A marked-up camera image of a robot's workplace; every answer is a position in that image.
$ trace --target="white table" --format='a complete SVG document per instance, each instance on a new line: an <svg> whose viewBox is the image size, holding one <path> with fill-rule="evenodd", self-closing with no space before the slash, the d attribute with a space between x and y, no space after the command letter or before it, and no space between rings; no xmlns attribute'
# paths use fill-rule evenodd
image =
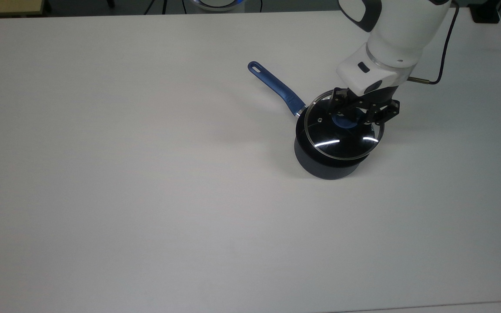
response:
<svg viewBox="0 0 501 313"><path fill-rule="evenodd" d="M414 75L435 78L451 12ZM0 20L0 313L309 313L501 301L501 24L351 176L294 157L368 34L340 12Z"/></svg>

